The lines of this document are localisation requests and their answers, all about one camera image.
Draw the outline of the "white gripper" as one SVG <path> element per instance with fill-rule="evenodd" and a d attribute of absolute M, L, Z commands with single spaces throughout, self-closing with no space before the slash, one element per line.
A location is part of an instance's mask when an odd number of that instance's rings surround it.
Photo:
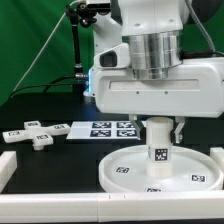
<path fill-rule="evenodd" d="M 184 117 L 216 118 L 224 113 L 224 58 L 188 59 L 165 79 L 137 79 L 130 69 L 99 71 L 93 80 L 96 106 L 103 113 L 130 114 L 137 138 L 146 128 L 137 115 L 179 116 L 172 142 L 183 140 Z"/>

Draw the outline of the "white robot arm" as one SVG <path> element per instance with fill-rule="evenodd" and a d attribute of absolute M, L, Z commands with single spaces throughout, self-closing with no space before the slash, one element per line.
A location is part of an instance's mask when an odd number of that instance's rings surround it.
<path fill-rule="evenodd" d="M 188 0 L 112 0 L 121 28 L 104 27 L 94 57 L 92 93 L 103 113 L 174 117 L 175 139 L 187 117 L 224 113 L 224 57 L 181 59 Z"/>

